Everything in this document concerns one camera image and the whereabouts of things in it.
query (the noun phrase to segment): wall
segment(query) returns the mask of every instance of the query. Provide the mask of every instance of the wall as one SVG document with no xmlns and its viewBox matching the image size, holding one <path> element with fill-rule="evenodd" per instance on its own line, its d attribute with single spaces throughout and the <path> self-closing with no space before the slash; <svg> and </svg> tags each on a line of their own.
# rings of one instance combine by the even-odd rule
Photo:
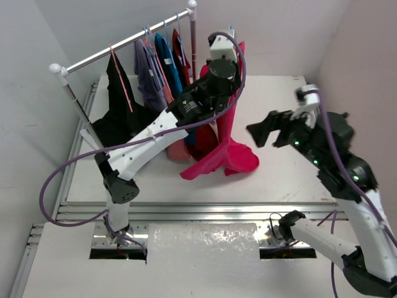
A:
<svg viewBox="0 0 397 298">
<path fill-rule="evenodd" d="M 397 2 L 354 0 L 329 47 L 318 83 L 328 106 L 350 113 L 353 150 L 375 171 L 397 229 Z"/>
<path fill-rule="evenodd" d="M 125 39 L 145 25 L 182 11 L 187 0 L 35 0 L 67 57 L 76 63 Z M 350 0 L 197 0 L 198 64 L 209 56 L 207 36 L 231 24 L 247 43 L 250 75 L 305 75 L 318 71 L 326 47 Z M 190 51 L 189 20 L 182 39 Z M 118 52 L 132 74 L 131 47 Z M 105 72 L 109 58 L 79 73 L 88 84 Z"/>
<path fill-rule="evenodd" d="M 0 1 L 0 27 L 0 297 L 9 297 L 31 225 L 44 222 L 39 190 L 66 161 L 78 118 L 48 71 L 69 61 L 35 3 Z M 60 178 L 47 192 L 49 212 Z"/>
</svg>

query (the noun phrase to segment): black garment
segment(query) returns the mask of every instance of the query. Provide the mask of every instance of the black garment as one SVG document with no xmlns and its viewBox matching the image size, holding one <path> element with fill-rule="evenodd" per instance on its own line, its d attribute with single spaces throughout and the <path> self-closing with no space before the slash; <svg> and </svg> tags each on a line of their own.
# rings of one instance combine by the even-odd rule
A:
<svg viewBox="0 0 397 298">
<path fill-rule="evenodd" d="M 123 86 L 120 81 L 115 62 L 110 56 L 106 73 L 109 77 L 109 111 L 103 118 L 95 121 L 92 125 L 98 134 L 99 140 L 105 147 L 126 143 L 134 135 L 141 132 L 158 116 L 150 109 L 139 105 L 132 93 L 130 81 L 121 66 L 117 56 L 115 56 L 117 66 L 131 101 L 132 113 L 125 98 Z"/>
</svg>

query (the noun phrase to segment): black cable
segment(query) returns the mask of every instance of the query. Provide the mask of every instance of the black cable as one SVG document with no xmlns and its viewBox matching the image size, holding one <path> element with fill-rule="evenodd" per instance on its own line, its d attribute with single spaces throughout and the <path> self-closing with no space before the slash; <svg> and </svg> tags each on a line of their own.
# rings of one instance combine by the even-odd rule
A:
<svg viewBox="0 0 397 298">
<path fill-rule="evenodd" d="M 272 215 L 273 215 L 273 214 L 277 214 L 277 215 L 279 215 L 280 217 L 282 217 L 281 214 L 279 214 L 279 213 L 271 213 L 270 216 L 269 216 L 270 228 L 271 228 L 271 230 L 272 230 L 273 237 L 276 238 L 277 240 L 283 240 L 284 238 L 277 238 L 276 235 L 275 235 L 275 233 L 274 233 L 274 227 L 273 227 L 273 221 L 272 221 Z"/>
</svg>

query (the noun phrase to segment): garment rack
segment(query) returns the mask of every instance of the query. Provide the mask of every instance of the garment rack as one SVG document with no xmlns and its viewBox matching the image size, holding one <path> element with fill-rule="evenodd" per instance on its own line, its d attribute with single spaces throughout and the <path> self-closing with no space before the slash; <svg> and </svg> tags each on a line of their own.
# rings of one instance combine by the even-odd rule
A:
<svg viewBox="0 0 397 298">
<path fill-rule="evenodd" d="M 187 3 L 187 9 L 184 11 L 175 14 L 174 16 L 164 20 L 163 22 L 160 22 L 156 25 L 153 25 L 150 27 L 150 30 L 152 32 L 156 32 L 162 28 L 165 28 L 165 26 L 170 25 L 172 23 L 175 23 L 179 19 L 183 19 L 187 16 L 189 16 L 190 19 L 190 38 L 192 40 L 192 71 L 193 71 L 193 80 L 196 80 L 197 74 L 196 74 L 196 59 L 197 59 L 197 49 L 196 49 L 196 19 L 197 19 L 197 2 L 195 0 L 189 0 Z M 49 69 L 50 71 L 58 78 L 59 82 L 61 83 L 63 89 L 66 91 L 68 96 L 71 98 L 71 100 L 74 102 L 74 105 L 76 107 L 76 110 L 81 118 L 81 120 L 85 123 L 85 126 L 89 132 L 89 134 L 92 136 L 94 141 L 96 142 L 97 146 L 99 148 L 103 148 L 103 144 L 99 140 L 97 134 L 94 131 L 94 128 L 92 127 L 91 121 L 89 120 L 88 115 L 84 111 L 81 103 L 79 102 L 78 98 L 74 94 L 71 86 L 69 85 L 68 80 L 66 77 L 70 75 L 72 72 L 75 72 L 76 70 L 79 70 L 80 68 L 83 68 L 92 62 L 97 61 L 98 59 L 101 59 L 111 53 L 111 50 L 116 51 L 118 49 L 121 49 L 125 47 L 126 45 L 129 45 L 136 40 L 139 40 L 145 36 L 145 31 L 142 30 L 141 32 L 138 32 L 135 35 L 130 36 L 129 38 L 126 38 L 125 40 L 122 40 L 121 42 L 116 43 L 115 45 L 112 45 L 112 47 L 108 47 L 100 52 L 97 52 L 96 54 L 93 54 L 92 56 L 81 60 L 80 62 L 77 62 L 67 68 L 60 66 L 59 64 L 51 64 Z"/>
</svg>

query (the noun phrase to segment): gray wall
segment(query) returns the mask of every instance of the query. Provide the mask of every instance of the gray wall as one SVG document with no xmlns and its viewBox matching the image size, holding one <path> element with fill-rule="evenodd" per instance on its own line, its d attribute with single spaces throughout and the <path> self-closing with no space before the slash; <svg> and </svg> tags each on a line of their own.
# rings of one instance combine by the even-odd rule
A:
<svg viewBox="0 0 397 298">
<path fill-rule="evenodd" d="M 9 297 L 30 227 L 44 221 L 41 185 L 66 161 L 78 119 L 48 71 L 68 60 L 35 3 L 0 1 L 0 28 L 0 297 Z M 47 192 L 49 212 L 60 178 Z"/>
<path fill-rule="evenodd" d="M 397 228 L 397 1 L 353 0 L 319 72 L 328 106 L 350 113 L 353 150 L 378 178 Z"/>
<path fill-rule="evenodd" d="M 187 0 L 35 0 L 66 56 L 76 63 L 145 25 L 182 11 Z M 246 41 L 250 75 L 305 75 L 318 71 L 332 34 L 350 0 L 197 0 L 198 65 L 209 57 L 207 36 L 231 24 Z M 190 52 L 189 20 L 182 39 Z M 132 47 L 118 52 L 132 73 Z M 79 71 L 91 83 L 108 57 Z"/>
</svg>

